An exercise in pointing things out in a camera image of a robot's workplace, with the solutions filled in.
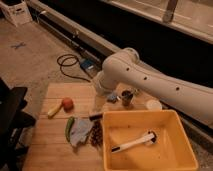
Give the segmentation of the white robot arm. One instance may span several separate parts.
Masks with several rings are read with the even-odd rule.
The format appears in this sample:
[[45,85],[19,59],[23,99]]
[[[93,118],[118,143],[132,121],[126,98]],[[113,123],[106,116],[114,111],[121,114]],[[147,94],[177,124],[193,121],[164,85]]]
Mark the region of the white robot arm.
[[133,48],[108,56],[94,78],[95,90],[100,95],[110,94],[119,83],[141,89],[213,129],[213,88],[150,70],[141,65]]

